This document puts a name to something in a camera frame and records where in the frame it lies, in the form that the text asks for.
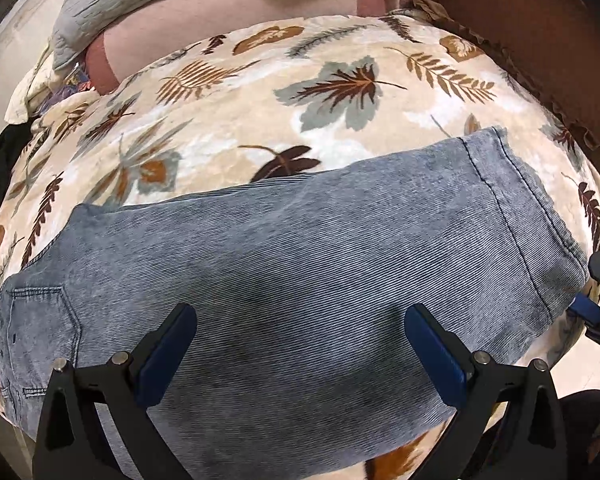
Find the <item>grey-blue denim pants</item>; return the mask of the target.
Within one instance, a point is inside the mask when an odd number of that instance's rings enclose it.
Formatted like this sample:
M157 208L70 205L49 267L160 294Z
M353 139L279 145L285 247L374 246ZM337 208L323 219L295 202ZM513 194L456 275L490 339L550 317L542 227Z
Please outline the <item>grey-blue denim pants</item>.
M4 410L34 434L54 359L99 364L185 302L198 332L150 412L166 444L196 479L303 479L451 415L404 336L408 307L513 364L587 281L497 128L161 203L81 204L0 289Z

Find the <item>black garment at sofa end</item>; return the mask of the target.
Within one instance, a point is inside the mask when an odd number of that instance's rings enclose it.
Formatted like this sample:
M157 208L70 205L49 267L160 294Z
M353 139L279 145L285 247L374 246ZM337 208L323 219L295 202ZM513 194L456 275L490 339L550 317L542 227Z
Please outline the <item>black garment at sofa end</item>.
M12 180L12 168L32 140L33 122L30 118L22 124L8 125L0 134L0 208Z

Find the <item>colourful snack packet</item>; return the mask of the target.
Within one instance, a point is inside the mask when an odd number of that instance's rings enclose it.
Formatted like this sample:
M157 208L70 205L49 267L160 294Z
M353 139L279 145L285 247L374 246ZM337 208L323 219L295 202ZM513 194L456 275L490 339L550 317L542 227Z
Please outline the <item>colourful snack packet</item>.
M77 62L64 81L64 92L67 96L91 90L92 82L88 76L84 62Z

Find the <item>white floral pillow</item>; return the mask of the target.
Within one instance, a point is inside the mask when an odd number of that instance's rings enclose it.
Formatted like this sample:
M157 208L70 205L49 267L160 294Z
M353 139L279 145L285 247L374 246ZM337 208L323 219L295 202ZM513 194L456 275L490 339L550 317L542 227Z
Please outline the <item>white floral pillow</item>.
M54 63L53 48L46 44L12 92L4 114L6 124L20 125L38 116L43 102L65 84L74 64L55 70Z

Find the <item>leaf-print fleece blanket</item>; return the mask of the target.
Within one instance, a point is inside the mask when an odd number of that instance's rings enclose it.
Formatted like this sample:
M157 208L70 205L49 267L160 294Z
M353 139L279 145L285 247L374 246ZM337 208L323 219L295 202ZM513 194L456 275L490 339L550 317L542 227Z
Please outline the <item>leaf-print fleece blanket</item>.
M51 108L0 209L0 286L79 203L152 204L504 127L569 229L600 248L600 175L500 51L422 12L294 18L191 44Z

